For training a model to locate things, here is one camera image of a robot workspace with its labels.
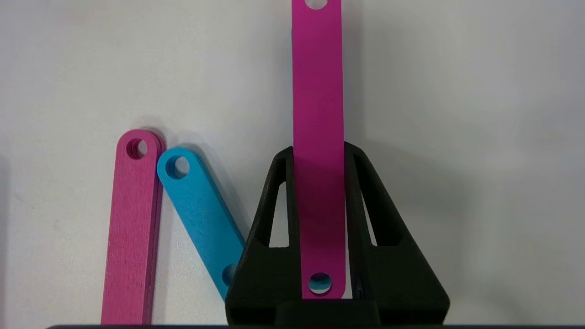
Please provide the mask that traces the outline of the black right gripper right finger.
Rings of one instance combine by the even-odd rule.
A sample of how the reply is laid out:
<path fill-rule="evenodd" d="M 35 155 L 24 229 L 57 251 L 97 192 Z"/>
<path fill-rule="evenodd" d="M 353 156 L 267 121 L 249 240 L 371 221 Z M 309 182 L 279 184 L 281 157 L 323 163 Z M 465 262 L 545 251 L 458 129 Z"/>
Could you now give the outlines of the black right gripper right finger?
<path fill-rule="evenodd" d="M 369 158 L 350 143 L 345 143 L 345 195 L 350 323 L 443 325 L 451 304 L 446 290 Z"/>

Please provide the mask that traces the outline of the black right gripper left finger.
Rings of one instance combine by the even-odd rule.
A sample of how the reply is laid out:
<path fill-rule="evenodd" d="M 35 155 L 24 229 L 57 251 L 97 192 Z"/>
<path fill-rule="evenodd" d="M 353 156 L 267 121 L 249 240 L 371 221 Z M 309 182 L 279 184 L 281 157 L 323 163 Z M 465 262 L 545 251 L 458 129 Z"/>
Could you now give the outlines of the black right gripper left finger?
<path fill-rule="evenodd" d="M 289 244 L 272 248 L 271 230 L 282 184 L 286 184 Z M 274 326 L 278 306 L 301 297 L 294 153 L 293 148 L 288 147 L 272 159 L 245 248 L 226 294 L 228 325 Z"/>

